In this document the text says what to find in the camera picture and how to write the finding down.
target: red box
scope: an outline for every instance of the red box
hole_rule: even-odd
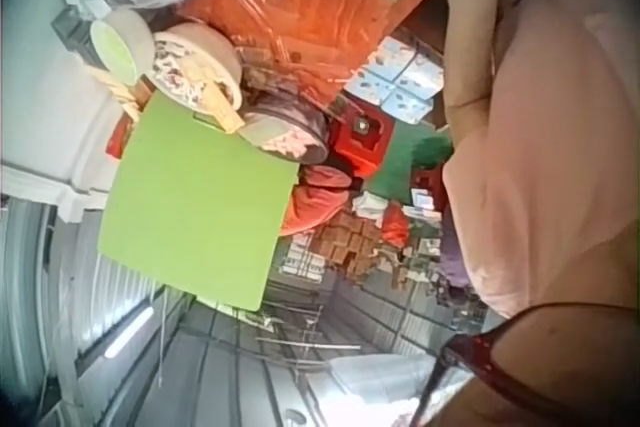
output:
[[[344,123],[332,124],[329,144],[333,150],[348,158],[354,166],[354,175],[363,179],[371,177],[382,165],[387,153],[395,120],[378,107],[348,96],[350,102],[344,115]],[[365,119],[369,131],[361,134],[354,129],[358,120]]]

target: stacked boxes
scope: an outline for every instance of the stacked boxes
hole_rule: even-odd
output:
[[[380,229],[373,221],[341,211],[316,230],[309,251],[343,269],[348,279],[357,280],[372,268],[373,252],[380,238]]]

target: pink shirt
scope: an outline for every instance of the pink shirt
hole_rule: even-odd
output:
[[[638,219],[638,46],[619,2],[522,0],[499,27],[489,125],[445,167],[469,276],[502,315]]]

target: white container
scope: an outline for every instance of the white container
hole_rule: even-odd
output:
[[[153,34],[145,20],[133,10],[114,10],[94,21],[91,41],[105,67],[126,85],[135,85],[153,67]]]
[[[155,34],[155,39],[156,41],[173,42],[181,45],[205,59],[214,72],[219,75],[220,80],[229,88],[232,107],[235,110],[240,108],[242,105],[242,92],[240,91],[242,65],[233,44],[225,36],[204,24],[187,22],[171,27],[165,32]],[[147,75],[165,95],[176,102],[183,103],[163,83],[158,81],[153,70],[149,70]]]

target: corrugated metal wall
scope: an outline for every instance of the corrugated metal wall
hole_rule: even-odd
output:
[[[422,354],[410,357],[415,367],[398,367],[393,358],[366,367],[367,361],[380,359],[358,357],[363,363],[351,369],[351,377],[373,381],[365,391],[378,392],[378,401],[393,397],[389,386],[394,381],[400,391],[421,385],[433,362],[426,353],[453,333],[446,324],[451,313],[436,306],[421,286],[396,292],[390,277],[379,274],[363,288],[338,280],[333,272],[327,272],[322,284],[272,274],[264,305],[274,307],[284,322],[274,334],[195,304],[165,359],[162,381],[156,375],[135,425],[280,427],[289,425],[285,416],[290,413],[285,412],[290,410],[301,414],[305,425],[324,427],[332,402],[347,393],[328,366],[336,359],[348,365],[354,355]],[[301,341],[315,345],[304,348]],[[384,373],[381,365],[391,370]],[[376,379],[361,375],[365,372],[390,383],[376,385]]]
[[[55,208],[15,199],[0,220],[0,302],[9,314],[0,320],[0,381],[29,424],[125,425],[189,305],[182,292],[100,256],[100,221],[89,212],[66,224]],[[151,318],[107,359],[149,306]]]
[[[324,355],[310,349],[262,342],[299,339],[283,329],[276,335],[245,325],[235,318],[195,304],[154,380],[135,424],[140,427],[229,426],[277,427],[286,425],[287,411],[322,425],[315,403],[329,390],[339,392],[327,374],[316,386],[303,387],[299,371],[317,371]],[[322,334],[314,337],[325,342]],[[291,351],[295,351],[299,362]]]
[[[87,212],[79,225],[73,260],[73,342],[82,355],[159,286],[97,251],[101,212]]]
[[[405,291],[394,291],[391,276],[381,271],[362,287],[338,281],[329,308],[383,352],[436,353],[455,333],[453,311],[437,305],[423,284],[409,281]]]
[[[42,205],[11,200],[0,217],[0,386],[21,411],[34,408],[45,374],[36,314],[43,216]]]
[[[181,292],[156,285],[97,252],[101,218],[101,212],[88,212],[81,224],[57,218],[52,226],[44,315],[53,326],[47,343],[57,369],[64,425],[84,427],[116,417],[120,404],[114,399],[123,382],[144,360],[150,343],[167,340],[166,335],[156,339],[162,319],[174,317],[169,320],[175,325],[186,307]],[[153,315],[140,331],[115,358],[104,357],[149,306]]]

